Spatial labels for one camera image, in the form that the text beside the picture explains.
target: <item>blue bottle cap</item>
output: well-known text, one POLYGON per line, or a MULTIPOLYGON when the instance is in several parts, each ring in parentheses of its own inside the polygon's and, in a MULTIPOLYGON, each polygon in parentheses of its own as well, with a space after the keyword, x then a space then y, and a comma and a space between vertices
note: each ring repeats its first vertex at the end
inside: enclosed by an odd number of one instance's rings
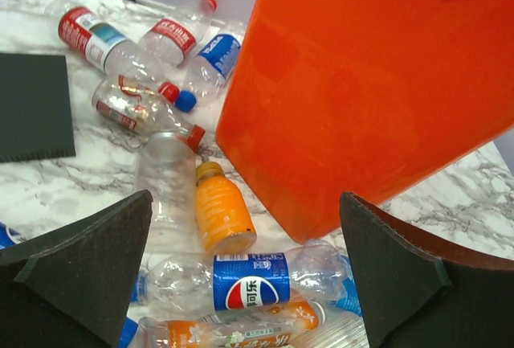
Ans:
POLYGON ((137 331, 137 323, 130 318, 125 318, 123 329, 121 330, 120 345, 118 348, 127 348, 134 338, 137 331))
POLYGON ((196 105, 196 96, 186 90, 180 91, 178 99, 175 101, 175 107, 181 110, 183 113, 189 113, 196 105))
POLYGON ((136 284, 132 289, 132 296, 130 296, 130 302, 139 302, 140 297, 146 295, 146 272, 139 271, 136 278, 136 284))

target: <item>red bottle cap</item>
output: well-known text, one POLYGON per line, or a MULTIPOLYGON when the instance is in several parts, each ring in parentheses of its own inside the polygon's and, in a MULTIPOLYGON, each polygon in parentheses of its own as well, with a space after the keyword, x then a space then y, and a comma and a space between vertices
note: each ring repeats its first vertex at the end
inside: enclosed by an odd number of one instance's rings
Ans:
POLYGON ((204 2, 207 2, 209 6, 212 8, 212 10, 218 9, 218 2, 216 0, 203 0, 204 2))
POLYGON ((189 147, 196 151, 198 149, 198 146, 200 145, 200 141, 203 138, 203 135, 206 133, 206 131, 197 125, 194 125, 191 129, 190 136, 187 138, 187 144, 189 147))
POLYGON ((170 83, 169 81, 161 84, 157 92, 163 95, 163 97, 165 97, 169 103, 174 103, 177 101, 178 96, 180 95, 180 89, 178 89, 175 84, 170 83))

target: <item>orange bottle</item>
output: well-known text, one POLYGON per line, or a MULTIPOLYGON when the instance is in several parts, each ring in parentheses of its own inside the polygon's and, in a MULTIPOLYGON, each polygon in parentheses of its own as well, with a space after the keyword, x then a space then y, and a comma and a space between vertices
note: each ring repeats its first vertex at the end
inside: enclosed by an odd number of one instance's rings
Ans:
POLYGON ((248 249, 257 234, 239 188, 216 162, 197 167, 196 183, 196 218, 205 250, 235 254, 248 249))
POLYGON ((296 241, 514 125, 514 0, 257 0, 217 130, 296 241))

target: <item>bottle cap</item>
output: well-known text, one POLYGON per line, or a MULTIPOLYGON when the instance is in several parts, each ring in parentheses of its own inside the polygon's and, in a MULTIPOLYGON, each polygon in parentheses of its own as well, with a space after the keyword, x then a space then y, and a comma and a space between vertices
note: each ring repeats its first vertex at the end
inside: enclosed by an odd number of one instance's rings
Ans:
POLYGON ((222 167, 216 162, 205 162, 196 168, 196 183, 212 172, 223 173, 222 167))
POLYGON ((327 316, 326 316, 326 313, 324 312, 323 306, 319 302, 316 302, 316 301, 310 301, 309 304, 313 308, 318 309, 316 314, 318 315, 318 318, 320 319, 320 325, 324 324, 324 322, 327 320, 327 316))
POLYGON ((130 342, 134 338, 134 335, 137 332, 137 323, 130 318, 125 318, 125 323, 123 324, 123 329, 121 330, 120 336, 120 344, 118 348, 127 348, 130 345, 130 342))
POLYGON ((140 297, 146 295, 146 273, 139 271, 137 273, 136 284, 132 290, 132 296, 130 296, 130 302, 141 302, 140 297))
POLYGON ((157 90, 169 103, 175 103, 180 96, 180 89, 169 81, 165 81, 157 90))
POLYGON ((175 107, 183 113, 189 113, 196 105, 196 96, 189 91, 180 91, 178 98, 175 100, 175 107))
POLYGON ((218 2, 216 0, 202 0, 206 2, 212 11, 216 11, 218 9, 218 2))
POLYGON ((200 141, 203 138, 203 135, 206 133, 206 131, 198 126, 194 125, 191 129, 190 135, 187 138, 187 145, 193 150, 196 151, 198 149, 198 146, 200 145, 200 141))

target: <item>red label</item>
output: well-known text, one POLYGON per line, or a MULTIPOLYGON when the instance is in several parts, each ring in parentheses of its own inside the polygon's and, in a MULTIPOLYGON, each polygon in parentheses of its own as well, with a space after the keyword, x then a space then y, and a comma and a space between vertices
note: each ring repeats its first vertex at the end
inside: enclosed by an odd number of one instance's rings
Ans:
POLYGON ((163 18, 151 31, 171 39, 184 55, 196 45, 196 39, 191 32, 169 18, 163 18))
POLYGON ((114 109, 110 108, 108 105, 102 103, 101 101, 96 102, 96 111, 114 121, 117 121, 124 127, 131 129, 132 131, 136 129, 137 121, 133 120, 130 117, 127 117, 122 113, 115 111, 114 109))
POLYGON ((58 30, 61 40, 84 57, 86 55, 86 46, 92 33, 79 25, 76 19, 88 13, 91 13, 91 11, 83 6, 73 8, 61 18, 58 30))

